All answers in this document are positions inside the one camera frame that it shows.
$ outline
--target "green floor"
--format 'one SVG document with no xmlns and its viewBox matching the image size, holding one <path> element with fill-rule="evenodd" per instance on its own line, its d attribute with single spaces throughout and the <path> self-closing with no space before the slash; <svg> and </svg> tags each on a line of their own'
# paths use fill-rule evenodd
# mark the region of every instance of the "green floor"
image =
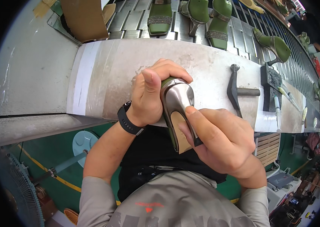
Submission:
<svg viewBox="0 0 320 227">
<path fill-rule="evenodd" d="M 101 136 L 111 126 L 112 123 L 91 127 L 86 130 L 90 130 L 98 136 Z M 72 139 L 78 131 L 79 130 L 25 141 L 23 143 L 23 149 L 44 167 L 51 168 L 73 157 Z M 307 161 L 306 154 L 301 154 L 300 152 L 296 152 L 293 155 L 289 154 L 292 151 L 293 141 L 294 138 L 291 136 L 291 134 L 282 134 L 279 152 L 279 160 L 281 160 L 280 167 L 283 170 L 286 167 L 290 167 L 290 173 L 297 170 Z M 24 164 L 26 166 L 29 166 L 28 170 L 33 178 L 39 177 L 44 174 L 45 171 L 37 166 L 31 159 L 29 159 L 24 152 L 22 152 L 22 154 L 20 155 L 21 149 L 18 146 L 12 148 L 11 152 L 18 159 L 20 156 L 20 162 L 24 161 Z M 307 167 L 311 168 L 311 163 L 305 166 L 305 168 Z M 115 172 L 111 181 L 111 186 L 117 200 L 117 191 L 119 188 L 119 170 L 120 169 Z M 58 176 L 71 184 L 81 187 L 82 173 L 83 168 L 78 163 L 75 163 L 60 172 Z M 60 211 L 63 212 L 64 208 L 70 208 L 76 212 L 79 212 L 79 201 L 81 196 L 80 192 L 66 186 L 65 184 L 53 178 L 45 179 L 41 182 L 41 186 L 46 189 L 47 193 L 53 199 L 54 203 Z M 226 182 L 218 184 L 217 190 L 229 200 L 240 197 L 240 185 L 232 176 L 228 176 Z"/>
</svg>

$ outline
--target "conveyor belt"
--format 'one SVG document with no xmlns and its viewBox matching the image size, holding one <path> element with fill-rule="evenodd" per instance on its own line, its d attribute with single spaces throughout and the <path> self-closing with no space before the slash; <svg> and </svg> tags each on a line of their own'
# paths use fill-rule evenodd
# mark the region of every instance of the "conveyor belt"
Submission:
<svg viewBox="0 0 320 227">
<path fill-rule="evenodd" d="M 147 27 L 149 7 L 151 0 L 127 0 L 115 1 L 116 10 L 107 24 L 109 39 L 172 39 L 185 42 L 193 42 L 209 46 L 205 37 L 206 25 L 201 25 L 195 37 L 189 36 L 190 19 L 178 12 L 180 1 L 172 0 L 173 22 L 166 36 L 150 37 Z M 317 83 L 318 76 L 298 38 L 278 18 L 266 9 L 266 13 L 260 15 L 237 0 L 233 2 L 231 21 L 228 23 L 227 51 L 247 58 L 263 65 L 264 62 L 275 59 L 275 55 L 265 48 L 261 48 L 253 38 L 252 29 L 257 27 L 266 35 L 280 36 L 291 49 L 291 57 L 284 64 L 273 65 L 292 86 L 297 88 L 317 111 L 320 110 L 319 102 L 315 101 L 315 93 L 312 84 Z"/>
</svg>

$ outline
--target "wrist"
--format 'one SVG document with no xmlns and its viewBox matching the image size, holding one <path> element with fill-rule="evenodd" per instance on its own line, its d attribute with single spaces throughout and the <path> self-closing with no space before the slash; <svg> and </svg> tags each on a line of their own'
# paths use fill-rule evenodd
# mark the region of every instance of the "wrist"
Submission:
<svg viewBox="0 0 320 227">
<path fill-rule="evenodd" d="M 138 117 L 135 116 L 134 114 L 134 109 L 130 106 L 130 108 L 128 109 L 128 111 L 126 112 L 126 116 L 128 118 L 128 120 L 136 125 L 137 127 L 144 127 L 146 126 L 146 124 L 142 123 L 141 120 L 139 120 Z"/>
</svg>

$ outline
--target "left hand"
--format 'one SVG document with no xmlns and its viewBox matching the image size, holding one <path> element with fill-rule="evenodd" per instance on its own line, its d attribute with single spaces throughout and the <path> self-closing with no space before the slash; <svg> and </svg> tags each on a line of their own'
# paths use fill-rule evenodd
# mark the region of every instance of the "left hand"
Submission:
<svg viewBox="0 0 320 227">
<path fill-rule="evenodd" d="M 191 83 L 193 78 L 172 60 L 161 58 L 136 77 L 132 91 L 132 103 L 126 115 L 138 127 L 156 123 L 162 115 L 160 100 L 161 81 L 169 76 L 182 78 Z"/>
</svg>

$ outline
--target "metal bracket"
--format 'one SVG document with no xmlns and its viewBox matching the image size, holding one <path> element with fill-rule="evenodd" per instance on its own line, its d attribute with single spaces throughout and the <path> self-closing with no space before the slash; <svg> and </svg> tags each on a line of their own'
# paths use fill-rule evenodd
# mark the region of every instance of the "metal bracket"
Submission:
<svg viewBox="0 0 320 227">
<path fill-rule="evenodd" d="M 47 24 L 54 28 L 55 30 L 59 31 L 63 35 L 65 35 L 67 38 L 69 38 L 72 42 L 75 44 L 81 46 L 82 43 L 76 40 L 74 37 L 72 37 L 62 26 L 61 18 L 58 16 L 58 14 L 53 13 L 52 16 L 48 19 Z"/>
</svg>

